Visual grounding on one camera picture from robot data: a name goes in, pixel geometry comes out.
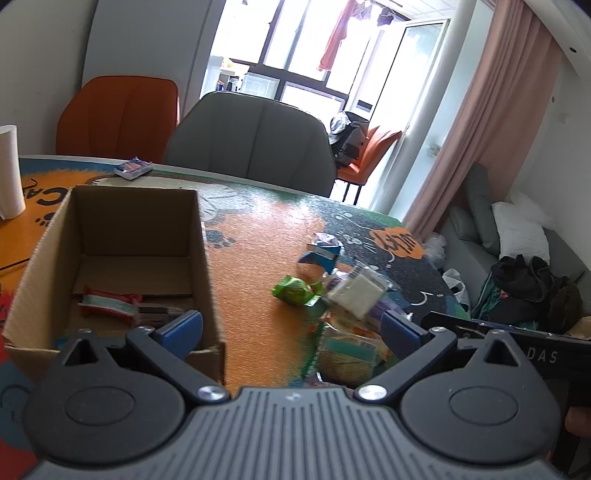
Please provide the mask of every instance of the colorful tablecloth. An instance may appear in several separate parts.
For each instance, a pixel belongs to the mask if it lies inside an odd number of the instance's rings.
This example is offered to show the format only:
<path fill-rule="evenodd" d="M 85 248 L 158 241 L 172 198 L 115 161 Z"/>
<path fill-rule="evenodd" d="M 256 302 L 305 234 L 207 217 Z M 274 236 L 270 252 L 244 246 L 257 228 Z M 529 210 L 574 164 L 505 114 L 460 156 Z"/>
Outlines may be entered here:
<path fill-rule="evenodd" d="M 310 354 L 301 310 L 270 291 L 286 274 L 314 273 L 314 266 L 298 265 L 297 260 L 315 232 L 332 233 L 343 242 L 340 262 L 361 260 L 398 283 L 401 290 L 390 295 L 407 312 L 416 317 L 432 310 L 465 316 L 423 249 L 394 218 L 312 195 L 161 168 L 129 183 L 114 177 L 109 164 L 21 159 L 27 209 L 0 223 L 0 267 L 31 255 L 68 188 L 76 184 L 196 189 L 226 328 L 226 380 L 233 392 L 240 385 L 287 385 L 299 377 Z M 25 266 L 0 271 L 0 327 Z M 34 462 L 20 426 L 31 388 L 7 360 L 0 340 L 0 480 L 15 478 Z"/>

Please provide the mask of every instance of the cardboard box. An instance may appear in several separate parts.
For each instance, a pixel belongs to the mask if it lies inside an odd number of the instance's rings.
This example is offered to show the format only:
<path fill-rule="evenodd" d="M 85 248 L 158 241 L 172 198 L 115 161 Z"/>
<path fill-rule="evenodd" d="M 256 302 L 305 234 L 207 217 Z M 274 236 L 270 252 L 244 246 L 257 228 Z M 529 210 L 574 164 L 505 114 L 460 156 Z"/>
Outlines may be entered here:
<path fill-rule="evenodd" d="M 203 337 L 186 362 L 224 382 L 225 336 L 210 283 L 197 192 L 79 185 L 37 244 L 4 328 L 6 350 L 33 381 L 57 355 L 54 342 L 76 329 L 123 337 L 108 317 L 80 315 L 85 285 L 141 293 L 144 301 L 203 315 Z"/>

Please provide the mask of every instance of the paper towel roll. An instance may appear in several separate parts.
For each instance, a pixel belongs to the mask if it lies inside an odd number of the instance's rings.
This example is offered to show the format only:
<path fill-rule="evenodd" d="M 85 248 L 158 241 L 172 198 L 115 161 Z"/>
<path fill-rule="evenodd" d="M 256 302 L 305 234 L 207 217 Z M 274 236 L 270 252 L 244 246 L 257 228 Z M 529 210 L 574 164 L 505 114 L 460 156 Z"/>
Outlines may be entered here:
<path fill-rule="evenodd" d="M 17 126 L 0 127 L 0 217 L 15 218 L 25 210 L 18 168 Z"/>

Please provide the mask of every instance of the chair leg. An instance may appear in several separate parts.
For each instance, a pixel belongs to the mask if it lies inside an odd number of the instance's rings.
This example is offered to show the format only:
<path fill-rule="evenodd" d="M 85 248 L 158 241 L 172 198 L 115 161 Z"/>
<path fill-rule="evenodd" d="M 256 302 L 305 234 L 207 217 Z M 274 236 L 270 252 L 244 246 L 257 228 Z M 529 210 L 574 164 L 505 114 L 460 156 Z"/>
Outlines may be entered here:
<path fill-rule="evenodd" d="M 361 185 L 357 185 L 357 193 L 355 194 L 355 201 L 353 202 L 353 205 L 357 205 L 357 200 L 359 200 L 359 194 L 361 193 Z"/>
<path fill-rule="evenodd" d="M 345 188 L 345 194 L 343 195 L 343 202 L 347 199 L 347 194 L 349 193 L 349 187 L 351 186 L 351 184 L 349 182 L 347 182 L 347 186 Z"/>

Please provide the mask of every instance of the pile of clothes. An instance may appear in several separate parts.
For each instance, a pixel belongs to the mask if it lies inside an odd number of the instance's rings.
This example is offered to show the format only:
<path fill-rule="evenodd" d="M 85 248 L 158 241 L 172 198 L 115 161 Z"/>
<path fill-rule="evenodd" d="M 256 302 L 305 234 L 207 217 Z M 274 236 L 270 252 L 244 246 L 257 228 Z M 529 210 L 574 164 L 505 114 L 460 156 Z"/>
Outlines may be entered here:
<path fill-rule="evenodd" d="M 563 335 L 582 313 L 581 295 L 571 279 L 552 275 L 539 257 L 528 265 L 518 255 L 491 267 L 472 317 Z"/>

